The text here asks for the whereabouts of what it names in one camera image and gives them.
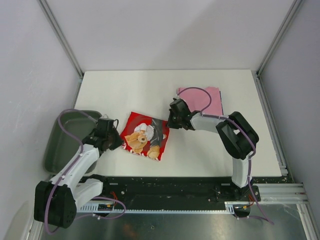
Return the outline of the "blue printed t shirt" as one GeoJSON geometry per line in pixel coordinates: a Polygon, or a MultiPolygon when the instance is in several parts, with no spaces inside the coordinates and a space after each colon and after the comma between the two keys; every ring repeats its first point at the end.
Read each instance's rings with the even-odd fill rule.
{"type": "Polygon", "coordinates": [[[220,100],[221,115],[223,115],[224,114],[224,109],[223,109],[223,101],[222,101],[221,91],[219,91],[219,100],[220,100]]]}

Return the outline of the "pink t shirt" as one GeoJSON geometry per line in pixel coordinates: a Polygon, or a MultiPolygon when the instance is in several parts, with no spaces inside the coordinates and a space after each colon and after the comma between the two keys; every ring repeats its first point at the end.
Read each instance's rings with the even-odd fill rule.
{"type": "Polygon", "coordinates": [[[220,89],[209,86],[206,88],[179,87],[177,95],[183,99],[189,110],[201,111],[204,115],[221,116],[220,89]]]}

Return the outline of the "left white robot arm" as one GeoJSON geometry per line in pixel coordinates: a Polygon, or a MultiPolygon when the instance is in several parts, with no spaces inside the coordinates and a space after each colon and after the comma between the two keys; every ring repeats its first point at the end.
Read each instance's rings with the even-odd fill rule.
{"type": "Polygon", "coordinates": [[[76,218],[77,211],[91,199],[105,200],[111,188],[101,180],[81,179],[87,170],[107,150],[115,150],[123,144],[118,131],[118,119],[99,118],[91,132],[79,139],[72,133],[67,135],[79,143],[79,148],[49,181],[40,181],[35,188],[33,218],[46,226],[68,228],[76,218]]]}

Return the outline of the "red t shirt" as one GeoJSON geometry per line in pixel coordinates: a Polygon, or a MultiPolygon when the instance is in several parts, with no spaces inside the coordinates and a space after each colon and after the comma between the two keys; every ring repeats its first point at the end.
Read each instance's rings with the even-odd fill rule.
{"type": "Polygon", "coordinates": [[[160,161],[170,134],[167,123],[132,111],[120,134],[122,148],[131,154],[160,161]]]}

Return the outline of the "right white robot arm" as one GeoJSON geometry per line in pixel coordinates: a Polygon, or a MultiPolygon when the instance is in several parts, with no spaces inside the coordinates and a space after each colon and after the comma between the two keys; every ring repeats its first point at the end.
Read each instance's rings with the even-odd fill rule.
{"type": "Polygon", "coordinates": [[[252,157],[256,154],[259,136],[240,112],[234,111],[227,116],[203,114],[198,110],[190,111],[184,100],[174,98],[169,104],[167,126],[218,134],[225,150],[232,156],[230,194],[237,201],[248,196],[252,190],[252,157]]]}

